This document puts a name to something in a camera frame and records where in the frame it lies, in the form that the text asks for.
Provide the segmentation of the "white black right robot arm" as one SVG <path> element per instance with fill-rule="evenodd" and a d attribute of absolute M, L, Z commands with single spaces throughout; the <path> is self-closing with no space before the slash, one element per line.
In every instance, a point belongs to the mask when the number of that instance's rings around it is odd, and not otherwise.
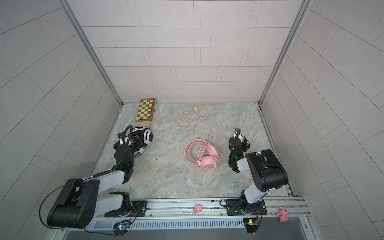
<path fill-rule="evenodd" d="M 250 215 L 259 211 L 263 198 L 271 189 L 279 189 L 289 183 L 289 177 L 272 150 L 246 153 L 250 142 L 240 134 L 240 130 L 229 139 L 229 167 L 236 173 L 250 172 L 253 183 L 241 192 L 240 209 Z"/>

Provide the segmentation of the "white black headphones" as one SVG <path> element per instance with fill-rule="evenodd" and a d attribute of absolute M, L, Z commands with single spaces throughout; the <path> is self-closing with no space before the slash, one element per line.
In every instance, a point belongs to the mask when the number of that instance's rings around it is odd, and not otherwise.
<path fill-rule="evenodd" d="M 147 145 L 149 145 L 153 140 L 152 131 L 145 127 L 130 128 L 130 126 L 128 126 L 123 132 L 118 133 L 118 135 L 123 135 L 124 136 L 123 139 L 125 137 L 128 137 L 128 140 L 130 139 L 130 137 L 138 135 L 144 143 L 144 151 Z"/>

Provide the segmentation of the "pink headphones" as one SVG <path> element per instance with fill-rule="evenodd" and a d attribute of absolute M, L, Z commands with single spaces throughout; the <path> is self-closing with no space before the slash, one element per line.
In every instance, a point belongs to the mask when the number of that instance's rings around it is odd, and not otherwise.
<path fill-rule="evenodd" d="M 213 170 L 218 167 L 220 163 L 219 152 L 215 146 L 210 143 L 210 140 L 211 136 L 209 136 L 207 141 L 194 139 L 186 145 L 184 157 L 190 165 L 204 170 Z M 196 158 L 193 157 L 195 147 L 200 147 Z"/>

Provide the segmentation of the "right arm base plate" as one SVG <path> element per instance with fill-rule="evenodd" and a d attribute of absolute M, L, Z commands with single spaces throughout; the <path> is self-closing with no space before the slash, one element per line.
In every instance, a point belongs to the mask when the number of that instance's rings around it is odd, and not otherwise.
<path fill-rule="evenodd" d="M 246 200 L 227 199 L 225 200 L 224 208 L 227 210 L 228 216 L 267 215 L 266 205 L 263 200 L 258 203 L 249 204 Z"/>

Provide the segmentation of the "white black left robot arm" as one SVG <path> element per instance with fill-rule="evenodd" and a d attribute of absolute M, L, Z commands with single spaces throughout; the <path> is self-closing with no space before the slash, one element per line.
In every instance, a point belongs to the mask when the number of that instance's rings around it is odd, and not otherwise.
<path fill-rule="evenodd" d="M 129 181 L 135 165 L 135 153 L 141 154 L 145 143 L 138 136 L 120 138 L 114 144 L 117 164 L 110 170 L 94 174 L 88 178 L 69 179 L 62 187 L 51 208 L 47 220 L 48 228 L 83 229 L 95 216 L 107 217 L 137 216 L 127 192 L 110 192 L 100 197 L 104 191 Z"/>

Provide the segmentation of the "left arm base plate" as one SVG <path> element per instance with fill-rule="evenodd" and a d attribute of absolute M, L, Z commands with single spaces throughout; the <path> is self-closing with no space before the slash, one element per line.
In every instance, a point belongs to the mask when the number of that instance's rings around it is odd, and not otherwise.
<path fill-rule="evenodd" d="M 104 214 L 105 218 L 134 218 L 144 217 L 147 209 L 147 201 L 123 202 L 122 206 L 114 211 Z"/>

